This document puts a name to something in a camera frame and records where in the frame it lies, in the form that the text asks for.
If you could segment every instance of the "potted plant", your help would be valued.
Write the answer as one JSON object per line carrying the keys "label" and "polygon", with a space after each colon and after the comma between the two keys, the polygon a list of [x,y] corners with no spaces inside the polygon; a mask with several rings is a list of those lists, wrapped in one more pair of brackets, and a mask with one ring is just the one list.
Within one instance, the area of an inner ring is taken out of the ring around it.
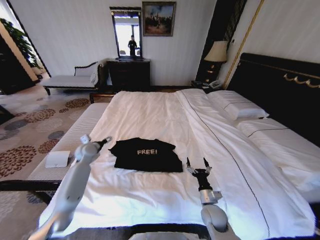
{"label": "potted plant", "polygon": [[33,69],[35,74],[38,75],[40,70],[43,69],[37,63],[37,57],[33,54],[31,44],[25,39],[25,37],[27,37],[26,34],[14,28],[13,23],[5,20],[4,18],[0,18],[0,22],[4,25],[10,37],[13,39],[16,46],[19,48],[20,52],[22,53],[30,67]]}

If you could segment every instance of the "black headboard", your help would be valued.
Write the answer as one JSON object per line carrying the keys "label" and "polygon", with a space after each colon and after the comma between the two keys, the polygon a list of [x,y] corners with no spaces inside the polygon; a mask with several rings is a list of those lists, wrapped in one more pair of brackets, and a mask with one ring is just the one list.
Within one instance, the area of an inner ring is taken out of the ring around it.
{"label": "black headboard", "polygon": [[320,64],[243,53],[227,90],[320,147]]}

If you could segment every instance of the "mirror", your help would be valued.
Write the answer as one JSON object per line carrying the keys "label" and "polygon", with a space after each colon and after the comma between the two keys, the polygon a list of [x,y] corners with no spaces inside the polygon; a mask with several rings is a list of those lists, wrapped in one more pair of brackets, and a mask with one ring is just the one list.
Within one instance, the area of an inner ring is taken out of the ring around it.
{"label": "mirror", "polygon": [[119,58],[142,58],[141,7],[110,7]]}

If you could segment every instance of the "framed painting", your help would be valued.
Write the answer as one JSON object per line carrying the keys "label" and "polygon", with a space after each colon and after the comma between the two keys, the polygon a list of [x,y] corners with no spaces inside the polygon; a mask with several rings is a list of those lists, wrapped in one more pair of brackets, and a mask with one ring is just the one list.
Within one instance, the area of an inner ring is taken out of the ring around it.
{"label": "framed painting", "polygon": [[172,37],[175,23],[175,1],[143,1],[143,35]]}

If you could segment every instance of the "floral rug pattern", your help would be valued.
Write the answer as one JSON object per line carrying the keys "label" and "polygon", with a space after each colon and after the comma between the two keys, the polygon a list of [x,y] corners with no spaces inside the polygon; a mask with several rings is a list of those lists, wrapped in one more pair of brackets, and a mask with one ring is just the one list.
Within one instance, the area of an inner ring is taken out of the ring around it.
{"label": "floral rug pattern", "polygon": [[[52,89],[48,96],[39,85],[0,95],[15,115],[0,125],[0,181],[26,179],[89,104],[89,92]],[[0,191],[0,240],[28,239],[45,207],[31,193]]]}

